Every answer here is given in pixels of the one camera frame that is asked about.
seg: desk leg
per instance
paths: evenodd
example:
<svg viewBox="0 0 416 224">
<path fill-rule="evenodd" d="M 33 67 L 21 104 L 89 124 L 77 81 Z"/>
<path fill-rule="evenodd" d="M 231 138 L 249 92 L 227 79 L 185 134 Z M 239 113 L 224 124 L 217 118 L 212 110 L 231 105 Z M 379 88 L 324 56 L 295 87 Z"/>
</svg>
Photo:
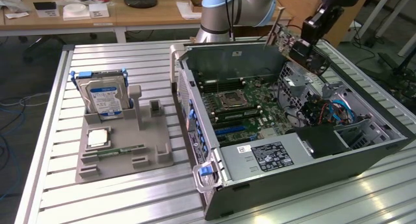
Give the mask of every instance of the desk leg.
<svg viewBox="0 0 416 224">
<path fill-rule="evenodd" d="M 416 44 L 416 33 L 412 36 L 412 38 L 409 39 L 408 43 L 405 43 L 405 45 L 403 46 L 403 49 L 400 50 L 400 52 L 397 53 L 399 56 L 404 56 L 408 51 L 411 50 L 412 46 Z"/>
<path fill-rule="evenodd" d="M 115 33 L 117 37 L 117 43 L 125 43 L 125 27 L 116 27 Z"/>
<path fill-rule="evenodd" d="M 375 10 L 372 11 L 372 13 L 371 13 L 371 15 L 369 15 L 369 17 L 368 17 L 368 19 L 367 19 L 367 21 L 365 21 L 365 23 L 364 23 L 364 25 L 363 25 L 360 31 L 359 31 L 359 36 L 360 36 L 360 37 L 363 37 L 363 35 L 364 35 L 367 29 L 368 29 L 369 26 L 371 26 L 371 23 L 373 22 L 373 20 L 375 20 L 377 14 L 380 13 L 381 8 L 383 8 L 384 4 L 387 3 L 387 1 L 388 1 L 388 0 L 380 0 L 377 6 L 376 6 L 376 8 L 375 8 Z"/>
<path fill-rule="evenodd" d="M 387 28 L 389 27 L 392 21 L 395 20 L 396 16 L 399 15 L 401 9 L 404 8 L 405 4 L 408 4 L 409 0 L 401 0 L 399 5 L 396 6 L 393 12 L 389 15 L 388 20 L 384 22 L 380 30 L 377 31 L 376 37 L 381 37 L 383 33 L 385 32 Z"/>
</svg>

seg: aluminum workbench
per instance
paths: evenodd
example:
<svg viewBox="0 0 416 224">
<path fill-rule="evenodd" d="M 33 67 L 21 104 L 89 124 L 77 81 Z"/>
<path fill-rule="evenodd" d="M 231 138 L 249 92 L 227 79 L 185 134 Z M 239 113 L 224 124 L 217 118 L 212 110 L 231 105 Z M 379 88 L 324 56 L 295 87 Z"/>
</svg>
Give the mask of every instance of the aluminum workbench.
<svg viewBox="0 0 416 224">
<path fill-rule="evenodd" d="M 80 45 L 63 51 L 16 223 L 416 223 L 415 144 L 357 177 L 220 220 L 204 220 L 169 89 L 169 46 L 184 42 Z M 416 116 L 329 45 L 319 47 L 416 132 Z M 68 73 L 121 68 L 128 70 L 129 83 L 141 85 L 140 104 L 160 98 L 165 106 L 175 165 L 77 185 L 84 102 Z M 329 82 L 337 80 L 332 71 L 324 77 Z"/>
</svg>

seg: black lamp base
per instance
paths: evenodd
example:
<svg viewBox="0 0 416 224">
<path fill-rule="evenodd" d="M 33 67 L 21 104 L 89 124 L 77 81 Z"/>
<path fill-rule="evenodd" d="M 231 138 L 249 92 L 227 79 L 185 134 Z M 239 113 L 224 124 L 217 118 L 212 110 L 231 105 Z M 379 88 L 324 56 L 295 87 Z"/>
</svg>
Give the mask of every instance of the black lamp base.
<svg viewBox="0 0 416 224">
<path fill-rule="evenodd" d="M 157 0 L 124 0 L 124 3 L 133 8 L 151 8 L 157 5 Z"/>
</svg>

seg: chair wheel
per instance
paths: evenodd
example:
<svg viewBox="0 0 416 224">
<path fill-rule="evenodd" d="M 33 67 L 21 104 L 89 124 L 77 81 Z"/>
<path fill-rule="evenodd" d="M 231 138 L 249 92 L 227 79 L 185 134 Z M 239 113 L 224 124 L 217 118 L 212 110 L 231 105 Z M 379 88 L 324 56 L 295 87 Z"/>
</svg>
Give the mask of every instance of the chair wheel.
<svg viewBox="0 0 416 224">
<path fill-rule="evenodd" d="M 97 39 L 99 36 L 97 36 L 97 34 L 91 33 L 91 34 L 89 34 L 89 37 L 91 37 L 92 40 L 95 40 L 95 39 Z"/>
<path fill-rule="evenodd" d="M 32 61 L 33 61 L 32 57 L 24 56 L 24 63 L 32 63 Z"/>
<path fill-rule="evenodd" d="M 27 37 L 19 36 L 20 43 L 27 43 Z"/>
</svg>

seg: white label sticker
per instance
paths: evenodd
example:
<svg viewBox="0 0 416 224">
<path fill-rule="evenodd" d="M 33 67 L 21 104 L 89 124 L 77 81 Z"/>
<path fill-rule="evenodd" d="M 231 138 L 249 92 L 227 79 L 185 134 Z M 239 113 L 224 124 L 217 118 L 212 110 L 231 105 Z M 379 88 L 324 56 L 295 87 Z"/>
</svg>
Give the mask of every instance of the white label sticker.
<svg viewBox="0 0 416 224">
<path fill-rule="evenodd" d="M 112 23 L 95 23 L 93 26 L 111 26 Z"/>
<path fill-rule="evenodd" d="M 229 119 L 229 118 L 240 118 L 243 117 L 241 114 L 236 114 L 236 115 L 232 115 L 232 116 L 227 116 L 224 119 Z"/>
<path fill-rule="evenodd" d="M 100 115 L 112 116 L 121 113 L 120 100 L 116 98 L 116 87 L 96 88 L 89 91 Z"/>
<path fill-rule="evenodd" d="M 233 51 L 233 57 L 241 56 L 241 54 L 243 54 L 243 51 Z"/>
<path fill-rule="evenodd" d="M 252 147 L 251 147 L 251 145 L 244 145 L 244 146 L 236 147 L 236 150 L 239 150 L 239 153 L 251 152 Z"/>
<path fill-rule="evenodd" d="M 256 114 L 256 113 L 257 113 L 257 110 L 247 111 L 247 112 L 244 112 L 244 116 L 245 116 L 245 115 L 252 115 L 252 114 Z"/>
</svg>

